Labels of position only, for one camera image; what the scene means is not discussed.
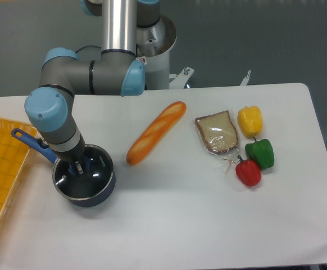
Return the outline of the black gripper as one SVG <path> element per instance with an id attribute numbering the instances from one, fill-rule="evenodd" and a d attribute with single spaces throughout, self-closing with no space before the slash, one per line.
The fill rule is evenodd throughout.
<path id="1" fill-rule="evenodd" d="M 80 137 L 79 142 L 68 151 L 58 151 L 58 145 L 49 144 L 49 146 L 59 159 L 74 162 L 73 167 L 78 175 L 82 175 L 84 173 L 82 161 L 79 160 L 85 150 L 85 141 L 83 137 Z"/>

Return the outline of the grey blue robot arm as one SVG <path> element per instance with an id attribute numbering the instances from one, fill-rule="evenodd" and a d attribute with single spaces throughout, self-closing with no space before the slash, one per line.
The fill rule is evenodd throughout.
<path id="1" fill-rule="evenodd" d="M 49 147 L 78 174 L 86 165 L 85 142 L 72 116 L 75 95 L 142 94 L 145 68 L 137 60 L 137 30 L 154 26 L 161 18 L 159 1 L 82 1 L 81 6 L 88 14 L 102 17 L 101 58 L 81 61 L 72 50 L 50 50 L 40 86 L 24 105 Z"/>

